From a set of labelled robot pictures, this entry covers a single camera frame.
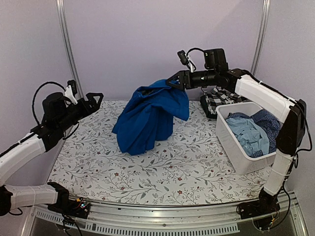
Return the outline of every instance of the crumpled cloth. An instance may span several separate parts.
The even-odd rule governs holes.
[[[218,116],[216,111],[217,106],[248,101],[248,99],[241,97],[236,93],[231,93],[223,88],[213,88],[211,92],[204,92],[200,97],[200,104],[206,117],[212,119],[216,119]]]
[[[268,136],[253,119],[235,116],[225,121],[248,156],[259,157],[269,153]]]
[[[159,80],[139,87],[119,116],[112,132],[122,152],[138,155],[154,148],[155,141],[173,133],[173,117],[189,118],[189,100],[185,91]]]
[[[255,124],[259,125],[267,134],[269,139],[269,153],[275,152],[277,149],[276,137],[281,129],[280,122],[277,118],[265,109],[260,110],[251,117],[243,113],[233,113],[229,118],[243,117],[253,119]]]

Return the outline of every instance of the floral tablecloth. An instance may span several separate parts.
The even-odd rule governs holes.
[[[71,195],[148,205],[200,205],[256,198],[269,176],[265,168],[237,175],[199,102],[188,121],[174,119],[173,135],[145,154],[121,153],[111,132],[126,101],[104,101],[80,122],[53,167],[49,181]]]

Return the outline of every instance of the plaid cloth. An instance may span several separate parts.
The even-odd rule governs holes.
[[[213,88],[211,93],[204,92],[204,95],[200,97],[200,103],[206,116],[213,119],[216,119],[218,116],[216,111],[217,106],[247,101],[249,100],[244,97],[218,88]]]
[[[235,118],[235,117],[243,117],[248,119],[253,119],[255,124],[259,125],[267,134],[269,139],[269,153],[275,152],[277,149],[276,144],[276,137],[279,134],[280,131],[280,123],[270,112],[267,110],[260,110],[259,112],[255,113],[251,117],[237,112],[233,114],[229,114],[229,118]],[[255,152],[252,157],[260,157],[262,156],[262,151]]]

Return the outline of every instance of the laundry basket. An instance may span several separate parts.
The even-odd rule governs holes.
[[[262,108],[254,102],[221,105],[216,109],[218,113],[216,125],[217,137],[230,159],[235,172],[239,175],[245,175],[270,166],[275,160],[276,152],[257,158],[248,156],[225,122],[225,119],[230,113],[241,112],[248,116],[252,116],[261,109]]]

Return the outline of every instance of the blue cloth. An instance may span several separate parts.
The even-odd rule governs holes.
[[[243,117],[251,118],[255,124],[259,125],[267,134],[269,139],[269,153],[275,152],[277,149],[276,137],[280,131],[280,123],[277,118],[265,109],[260,110],[251,117],[243,113],[233,113],[229,115],[229,118]]]
[[[166,140],[173,133],[173,117],[189,118],[189,100],[185,91],[159,80],[138,88],[113,128],[122,152],[138,155]]]
[[[238,116],[226,119],[226,123],[248,156],[257,157],[269,153],[268,136],[253,119]]]

